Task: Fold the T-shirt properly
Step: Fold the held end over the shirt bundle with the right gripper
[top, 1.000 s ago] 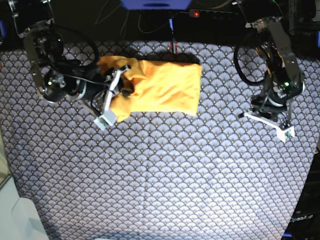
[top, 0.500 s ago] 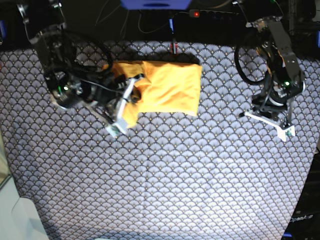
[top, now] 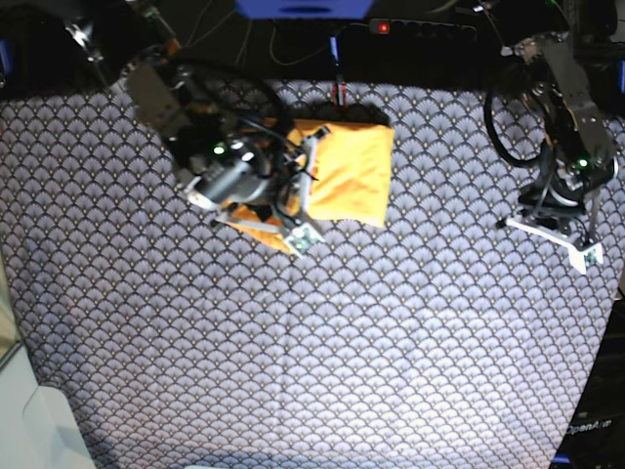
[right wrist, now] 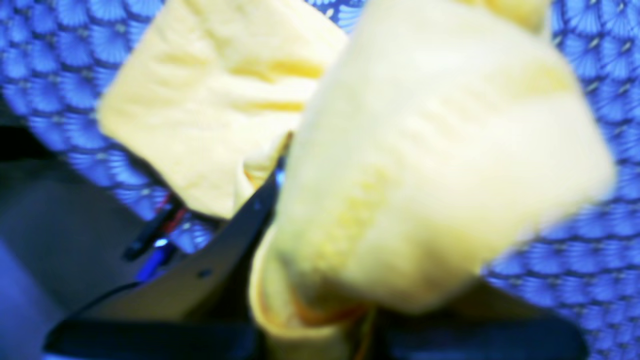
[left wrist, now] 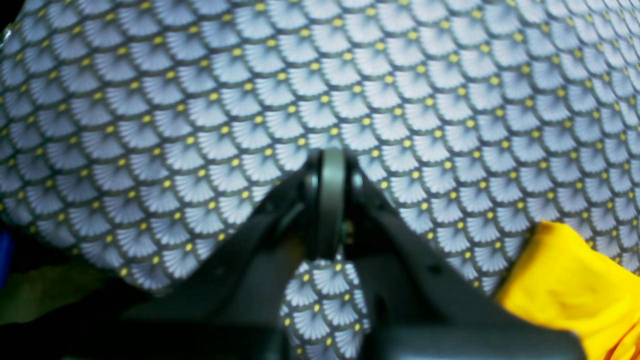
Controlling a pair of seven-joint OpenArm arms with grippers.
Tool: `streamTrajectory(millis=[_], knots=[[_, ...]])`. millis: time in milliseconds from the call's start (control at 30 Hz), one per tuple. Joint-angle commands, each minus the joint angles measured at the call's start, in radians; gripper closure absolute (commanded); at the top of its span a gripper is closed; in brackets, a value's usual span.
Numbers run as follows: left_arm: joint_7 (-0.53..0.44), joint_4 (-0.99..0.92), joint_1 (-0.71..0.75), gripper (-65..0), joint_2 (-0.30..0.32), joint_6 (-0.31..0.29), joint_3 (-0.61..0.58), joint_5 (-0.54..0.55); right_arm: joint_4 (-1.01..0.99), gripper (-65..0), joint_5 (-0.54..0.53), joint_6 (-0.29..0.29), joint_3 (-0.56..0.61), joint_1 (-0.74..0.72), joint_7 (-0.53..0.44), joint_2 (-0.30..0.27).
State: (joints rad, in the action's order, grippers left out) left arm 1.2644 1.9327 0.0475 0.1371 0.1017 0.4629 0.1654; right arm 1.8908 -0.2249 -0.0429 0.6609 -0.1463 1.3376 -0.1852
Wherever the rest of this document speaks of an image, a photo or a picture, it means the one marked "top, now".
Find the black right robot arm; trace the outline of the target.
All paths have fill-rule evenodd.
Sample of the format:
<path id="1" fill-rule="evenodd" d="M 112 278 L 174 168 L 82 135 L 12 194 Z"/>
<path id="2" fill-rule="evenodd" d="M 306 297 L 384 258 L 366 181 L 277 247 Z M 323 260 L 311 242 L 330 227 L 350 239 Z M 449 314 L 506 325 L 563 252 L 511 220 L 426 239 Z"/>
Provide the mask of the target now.
<path id="1" fill-rule="evenodd" d="M 178 188 L 191 204 L 237 223 L 245 206 L 251 228 L 317 242 L 308 214 L 312 166 L 328 129 L 295 142 L 295 122 L 265 81 L 243 70 L 185 58 L 174 31 L 151 1 L 59 1 L 72 39 L 105 86 L 120 85 L 138 120 L 174 158 Z"/>

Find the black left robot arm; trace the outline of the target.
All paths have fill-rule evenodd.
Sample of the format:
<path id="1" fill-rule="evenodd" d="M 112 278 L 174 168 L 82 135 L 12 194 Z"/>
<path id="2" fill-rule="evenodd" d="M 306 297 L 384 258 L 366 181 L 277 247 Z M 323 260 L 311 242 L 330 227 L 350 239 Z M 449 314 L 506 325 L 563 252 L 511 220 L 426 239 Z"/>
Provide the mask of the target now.
<path id="1" fill-rule="evenodd" d="M 487 91 L 485 129 L 496 153 L 508 165 L 535 168 L 539 174 L 521 190 L 520 213 L 498 225 L 596 255 L 600 192 L 616 178 L 618 162 L 614 141 L 591 97 L 587 74 L 563 32 L 536 34 L 508 50 L 516 60 Z M 495 129 L 493 101 L 507 85 L 515 87 L 524 104 L 543 116 L 544 138 L 533 157 L 514 157 Z"/>

